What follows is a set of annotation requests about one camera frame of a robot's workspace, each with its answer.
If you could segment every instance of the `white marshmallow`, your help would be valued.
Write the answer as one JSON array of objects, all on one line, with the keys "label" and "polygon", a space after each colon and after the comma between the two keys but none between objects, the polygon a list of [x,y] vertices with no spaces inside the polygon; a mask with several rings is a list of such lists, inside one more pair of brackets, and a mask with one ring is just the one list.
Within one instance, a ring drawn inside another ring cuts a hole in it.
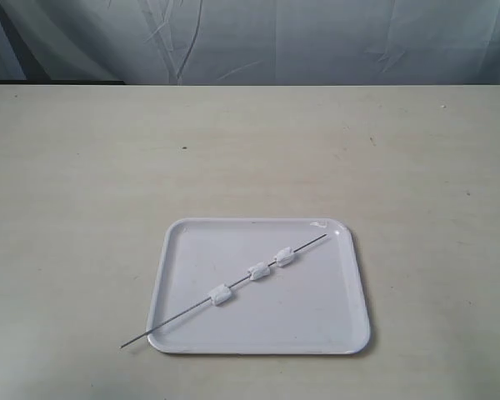
[{"label": "white marshmallow", "polygon": [[287,264],[289,264],[292,260],[294,260],[294,251],[290,247],[285,247],[284,249],[280,250],[278,254],[276,254],[276,257],[274,260],[276,261],[276,265],[279,267],[285,267]]},{"label": "white marshmallow", "polygon": [[232,290],[225,284],[219,285],[207,294],[213,306],[224,303],[232,296]]},{"label": "white marshmallow", "polygon": [[265,262],[260,262],[248,269],[250,273],[250,280],[257,281],[258,279],[264,278],[270,275],[270,267]]}]

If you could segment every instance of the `tray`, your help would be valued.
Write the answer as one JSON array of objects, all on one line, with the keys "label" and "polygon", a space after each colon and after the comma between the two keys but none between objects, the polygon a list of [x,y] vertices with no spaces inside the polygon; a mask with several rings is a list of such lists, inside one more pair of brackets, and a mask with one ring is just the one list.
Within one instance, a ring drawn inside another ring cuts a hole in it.
[{"label": "tray", "polygon": [[370,338],[352,236],[326,218],[187,218],[168,230],[147,329],[199,302],[212,288],[287,246],[284,268],[246,281],[219,307],[210,302],[148,335],[165,353],[351,354]]}]

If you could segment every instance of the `skewer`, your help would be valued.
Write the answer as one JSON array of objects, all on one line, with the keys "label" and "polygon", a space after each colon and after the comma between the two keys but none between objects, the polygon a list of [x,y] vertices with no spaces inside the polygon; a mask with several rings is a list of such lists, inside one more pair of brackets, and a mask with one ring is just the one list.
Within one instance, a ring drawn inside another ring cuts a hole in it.
[{"label": "skewer", "polygon": [[[312,244],[314,244],[316,241],[326,237],[327,234],[324,233],[323,235],[317,237],[316,239],[313,239],[311,242],[307,242],[306,244],[304,244],[303,246],[300,246],[299,248],[293,250],[293,253],[296,253],[296,252],[299,252],[300,250],[302,250],[303,248],[306,248],[307,246],[310,246]],[[268,264],[269,267],[271,267],[272,265],[274,265],[276,263],[276,261],[272,261]],[[234,283],[232,283],[231,285],[228,285],[228,287],[231,289],[235,286],[237,286],[239,283],[243,283],[244,281],[248,280],[250,278],[251,274],[248,274],[246,275],[245,277],[242,277],[241,279],[239,279],[238,281],[235,281]],[[169,319],[161,322],[159,325],[156,325],[155,327],[151,328],[151,329],[148,329],[145,333],[141,333],[140,335],[134,337],[133,339],[125,342],[120,348],[125,348],[128,344],[132,344],[133,342],[139,340],[140,338],[144,338],[145,336],[149,335],[150,333],[152,333],[153,331],[156,331],[158,330],[160,327],[162,327],[163,325],[166,325],[172,321],[174,321],[176,318],[180,318],[183,314],[186,314],[188,313],[189,311],[192,311],[193,309],[195,309],[196,307],[199,307],[205,303],[207,303],[208,301],[210,300],[210,297],[206,297],[204,298],[202,301],[200,302],[197,302],[196,304],[193,304],[191,307],[189,308],[186,308],[185,310],[179,312],[178,314],[170,317]]]}]

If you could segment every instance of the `wrinkled fabric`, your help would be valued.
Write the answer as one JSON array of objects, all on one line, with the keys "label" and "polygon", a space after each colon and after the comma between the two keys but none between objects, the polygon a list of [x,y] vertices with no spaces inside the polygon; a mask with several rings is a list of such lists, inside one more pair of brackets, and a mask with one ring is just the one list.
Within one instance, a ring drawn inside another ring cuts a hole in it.
[{"label": "wrinkled fabric", "polygon": [[2,0],[54,79],[500,83],[500,0]]}]

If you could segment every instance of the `table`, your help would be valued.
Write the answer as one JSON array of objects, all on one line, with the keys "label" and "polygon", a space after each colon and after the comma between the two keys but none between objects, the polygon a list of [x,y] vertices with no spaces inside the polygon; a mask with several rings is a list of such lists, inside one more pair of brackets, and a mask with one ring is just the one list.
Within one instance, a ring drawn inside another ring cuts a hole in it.
[{"label": "table", "polygon": [[[355,357],[145,342],[167,227],[330,217]],[[0,86],[0,399],[500,398],[500,87]]]}]

